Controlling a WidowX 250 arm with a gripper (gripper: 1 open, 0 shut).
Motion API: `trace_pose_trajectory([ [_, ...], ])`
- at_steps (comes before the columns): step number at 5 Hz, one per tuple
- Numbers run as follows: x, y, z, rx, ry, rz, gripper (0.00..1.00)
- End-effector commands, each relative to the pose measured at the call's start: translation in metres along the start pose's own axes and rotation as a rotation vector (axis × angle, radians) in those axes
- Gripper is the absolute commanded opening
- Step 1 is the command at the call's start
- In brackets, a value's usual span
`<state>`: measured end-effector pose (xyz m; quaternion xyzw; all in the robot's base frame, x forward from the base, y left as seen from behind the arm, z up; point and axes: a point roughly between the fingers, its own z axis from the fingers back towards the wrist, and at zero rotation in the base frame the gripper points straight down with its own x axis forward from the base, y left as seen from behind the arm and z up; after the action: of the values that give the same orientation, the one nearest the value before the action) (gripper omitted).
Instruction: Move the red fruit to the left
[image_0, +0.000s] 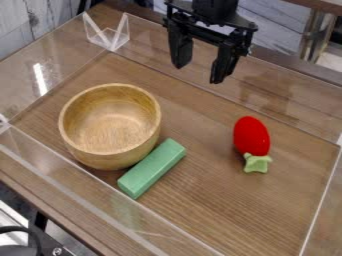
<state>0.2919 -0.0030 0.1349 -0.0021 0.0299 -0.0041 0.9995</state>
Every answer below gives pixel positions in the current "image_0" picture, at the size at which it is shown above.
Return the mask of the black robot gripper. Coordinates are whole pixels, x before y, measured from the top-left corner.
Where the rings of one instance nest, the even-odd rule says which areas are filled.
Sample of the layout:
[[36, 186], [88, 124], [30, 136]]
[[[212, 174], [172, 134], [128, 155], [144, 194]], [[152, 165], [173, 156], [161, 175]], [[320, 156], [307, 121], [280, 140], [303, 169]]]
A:
[[193, 39], [217, 46], [209, 83], [219, 84], [233, 72], [239, 56], [250, 51], [258, 25], [237, 14], [239, 0], [165, 0], [171, 61], [180, 69], [192, 60]]

